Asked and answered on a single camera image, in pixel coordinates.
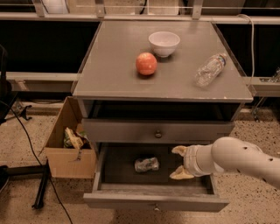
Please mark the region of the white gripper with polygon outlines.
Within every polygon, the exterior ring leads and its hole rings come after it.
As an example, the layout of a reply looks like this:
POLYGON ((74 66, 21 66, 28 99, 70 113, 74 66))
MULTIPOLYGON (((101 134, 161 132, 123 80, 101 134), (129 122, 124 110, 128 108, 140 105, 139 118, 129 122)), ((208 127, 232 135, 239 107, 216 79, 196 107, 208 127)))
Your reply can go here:
POLYGON ((210 147, 207 145, 178 145, 171 152, 184 157, 184 166, 179 166, 176 171, 170 174, 171 179, 192 179, 209 175, 210 172, 203 168, 209 162, 210 147))

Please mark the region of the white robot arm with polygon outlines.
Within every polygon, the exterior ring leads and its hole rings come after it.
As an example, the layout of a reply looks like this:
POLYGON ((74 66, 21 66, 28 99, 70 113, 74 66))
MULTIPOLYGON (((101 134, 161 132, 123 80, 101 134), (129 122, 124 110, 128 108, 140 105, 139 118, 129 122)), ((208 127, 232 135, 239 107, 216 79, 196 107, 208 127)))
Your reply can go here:
POLYGON ((208 145, 179 145, 171 152, 183 158, 183 164, 170 175, 171 179, 239 172, 280 188, 280 158, 265 154, 257 145, 234 137, 221 137, 208 145))

